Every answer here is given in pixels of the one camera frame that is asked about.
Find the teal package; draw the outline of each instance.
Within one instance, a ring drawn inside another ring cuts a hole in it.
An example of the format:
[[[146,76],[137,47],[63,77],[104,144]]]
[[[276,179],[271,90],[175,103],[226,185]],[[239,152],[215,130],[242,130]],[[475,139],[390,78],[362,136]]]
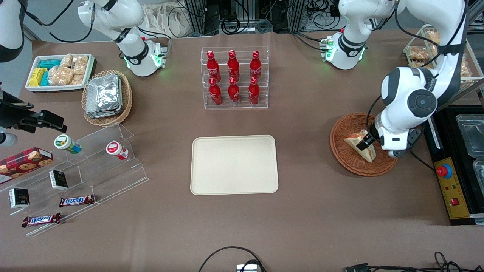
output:
[[[41,60],[39,63],[39,68],[50,69],[54,66],[59,66],[61,64],[60,60]]]
[[[40,82],[40,86],[49,86],[49,73],[45,72],[44,75],[42,76],[42,81]]]

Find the black box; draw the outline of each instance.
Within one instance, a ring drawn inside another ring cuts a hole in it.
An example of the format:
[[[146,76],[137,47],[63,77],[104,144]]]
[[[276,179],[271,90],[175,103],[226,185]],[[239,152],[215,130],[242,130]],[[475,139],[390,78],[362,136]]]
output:
[[[52,188],[58,189],[58,190],[66,190],[68,188],[67,180],[65,179],[64,172],[52,170],[49,172],[49,176],[50,176],[50,183],[52,184]]]
[[[13,188],[9,190],[10,208],[25,208],[30,204],[29,191],[24,188]]]

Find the white bottle with red label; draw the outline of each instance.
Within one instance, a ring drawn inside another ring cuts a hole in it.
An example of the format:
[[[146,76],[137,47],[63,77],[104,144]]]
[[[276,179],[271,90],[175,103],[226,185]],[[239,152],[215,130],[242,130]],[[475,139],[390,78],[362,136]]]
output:
[[[128,158],[129,153],[129,151],[117,141],[112,141],[108,143],[106,146],[106,152],[109,155],[118,157],[120,160],[125,160],[126,158]]]
[[[228,77],[233,77],[235,82],[239,82],[240,79],[240,68],[239,68],[239,61],[235,57],[235,51],[230,50],[228,52]]]
[[[215,59],[215,56],[213,55],[212,51],[207,52],[207,70],[209,71],[209,77],[210,78],[215,78],[217,83],[222,80],[222,76],[220,75],[220,69],[218,67],[218,62]]]
[[[220,87],[215,82],[215,78],[213,77],[210,78],[209,83],[210,83],[209,92],[213,103],[217,106],[221,105],[224,102],[224,99],[222,97],[222,92],[220,91]]]
[[[228,96],[230,97],[230,103],[233,106],[236,106],[240,104],[241,102],[241,97],[239,93],[239,86],[237,85],[237,82],[235,81],[235,78],[231,77],[228,79],[229,86],[228,86]]]
[[[259,103],[260,88],[257,84],[257,78],[253,76],[250,79],[249,85],[249,102],[251,105],[257,105]]]
[[[252,61],[250,62],[250,77],[260,78],[262,63],[259,59],[259,51],[252,52]]]

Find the white bottle with green label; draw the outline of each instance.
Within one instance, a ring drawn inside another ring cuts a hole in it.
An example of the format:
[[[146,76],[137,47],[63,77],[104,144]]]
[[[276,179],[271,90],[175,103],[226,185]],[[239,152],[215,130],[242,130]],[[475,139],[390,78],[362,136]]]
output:
[[[72,140],[72,138],[70,138],[66,134],[57,136],[57,138],[54,140],[54,145],[58,149],[69,151],[71,154],[77,154],[82,149],[81,144]]]

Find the red button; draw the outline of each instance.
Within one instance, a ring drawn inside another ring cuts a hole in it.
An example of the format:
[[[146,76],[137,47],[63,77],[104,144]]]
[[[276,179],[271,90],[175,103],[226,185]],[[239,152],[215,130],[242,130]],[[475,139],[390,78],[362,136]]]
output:
[[[437,167],[437,175],[439,175],[441,177],[445,177],[445,176],[447,176],[447,174],[449,174],[447,167],[445,167],[445,166]]]

